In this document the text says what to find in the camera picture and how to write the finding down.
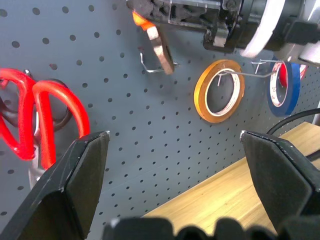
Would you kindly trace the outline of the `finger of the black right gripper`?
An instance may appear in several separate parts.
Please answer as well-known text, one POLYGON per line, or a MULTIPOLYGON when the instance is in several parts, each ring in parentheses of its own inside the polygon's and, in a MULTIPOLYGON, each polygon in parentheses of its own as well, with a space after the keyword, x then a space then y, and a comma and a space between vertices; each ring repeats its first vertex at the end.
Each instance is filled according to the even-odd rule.
POLYGON ((169 24, 170 0, 125 0, 126 6, 155 25, 169 24))

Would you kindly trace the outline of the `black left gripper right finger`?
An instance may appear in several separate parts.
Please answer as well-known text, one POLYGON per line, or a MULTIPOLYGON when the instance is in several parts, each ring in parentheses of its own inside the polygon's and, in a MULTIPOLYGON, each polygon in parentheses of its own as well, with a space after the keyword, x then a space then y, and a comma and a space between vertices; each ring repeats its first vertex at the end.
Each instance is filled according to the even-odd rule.
POLYGON ((320 169, 291 142, 269 134, 240 134, 255 191, 273 225, 320 215, 320 169))

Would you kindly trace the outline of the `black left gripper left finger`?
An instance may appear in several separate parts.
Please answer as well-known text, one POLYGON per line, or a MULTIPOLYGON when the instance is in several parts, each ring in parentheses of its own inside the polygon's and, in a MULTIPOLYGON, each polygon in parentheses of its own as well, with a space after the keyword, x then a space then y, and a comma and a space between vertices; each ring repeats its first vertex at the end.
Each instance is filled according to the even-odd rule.
POLYGON ((105 174, 109 131, 75 140, 32 188, 0 240, 85 240, 105 174))

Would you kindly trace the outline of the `blue tape roll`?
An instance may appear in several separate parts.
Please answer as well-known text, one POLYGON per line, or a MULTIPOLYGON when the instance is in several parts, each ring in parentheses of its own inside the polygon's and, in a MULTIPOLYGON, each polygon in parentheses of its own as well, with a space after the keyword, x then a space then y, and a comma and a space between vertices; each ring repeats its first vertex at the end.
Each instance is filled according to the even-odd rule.
POLYGON ((270 111, 276 117, 289 116, 297 105, 300 94, 300 65, 296 63, 282 62, 274 57, 270 62, 269 70, 272 74, 269 76, 269 81, 266 86, 266 96, 270 111), (284 99, 280 102, 277 96, 277 80, 282 65, 284 65, 287 73, 287 87, 284 99))

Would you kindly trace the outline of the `orange tape roll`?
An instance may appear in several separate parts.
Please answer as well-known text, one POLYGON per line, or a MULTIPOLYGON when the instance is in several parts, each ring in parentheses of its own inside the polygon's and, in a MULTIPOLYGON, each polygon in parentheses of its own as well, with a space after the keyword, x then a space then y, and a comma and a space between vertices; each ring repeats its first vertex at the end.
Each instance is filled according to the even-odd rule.
POLYGON ((194 93, 193 102, 199 116, 209 123, 221 123, 228 119, 238 108, 245 93, 245 77, 241 75, 241 66, 234 60, 221 59, 210 64, 199 77, 194 93), (224 71, 229 71, 233 80, 233 92, 226 106, 213 112, 208 105, 208 93, 214 78, 224 71))

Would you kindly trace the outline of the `grey pegboard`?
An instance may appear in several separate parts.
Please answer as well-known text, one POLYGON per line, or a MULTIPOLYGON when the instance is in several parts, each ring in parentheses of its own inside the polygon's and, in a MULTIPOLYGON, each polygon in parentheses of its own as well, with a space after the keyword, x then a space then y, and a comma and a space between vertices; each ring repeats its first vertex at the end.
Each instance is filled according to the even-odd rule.
POLYGON ((195 85, 217 60, 256 67, 238 50, 206 50, 197 32, 163 29, 174 73, 160 63, 126 0, 0 0, 0 68, 58 79, 80 99, 92 132, 109 131, 99 202, 87 240, 101 240, 114 218, 159 216, 178 231, 211 234, 220 217, 271 228, 252 185, 242 130, 267 132, 280 118, 268 105, 268 79, 246 77, 227 120, 211 124, 194 105, 195 85))

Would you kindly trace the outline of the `red tape roll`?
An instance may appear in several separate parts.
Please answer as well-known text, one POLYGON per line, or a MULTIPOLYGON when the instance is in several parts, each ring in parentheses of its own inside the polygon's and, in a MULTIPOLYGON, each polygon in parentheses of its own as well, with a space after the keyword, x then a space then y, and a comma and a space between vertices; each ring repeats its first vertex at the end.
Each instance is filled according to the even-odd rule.
MULTIPOLYGON (((300 65, 299 71, 300 71, 300 79, 302 80, 305 75, 306 72, 308 70, 308 66, 307 65, 300 65)), ((282 64, 279 70, 279 81, 282 87, 287 87, 288 86, 288 73, 287 73, 287 68, 285 66, 285 64, 282 64)))

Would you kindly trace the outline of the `red handled scissors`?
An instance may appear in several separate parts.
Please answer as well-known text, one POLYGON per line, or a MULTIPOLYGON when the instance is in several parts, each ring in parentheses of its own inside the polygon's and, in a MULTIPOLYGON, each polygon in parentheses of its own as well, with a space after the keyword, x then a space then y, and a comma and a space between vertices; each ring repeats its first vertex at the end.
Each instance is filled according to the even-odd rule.
POLYGON ((35 81, 24 72, 0 68, 0 88, 12 82, 18 89, 18 109, 0 98, 0 137, 23 161, 29 161, 29 184, 56 163, 55 132, 71 118, 80 138, 90 133, 88 114, 77 96, 57 79, 35 81))

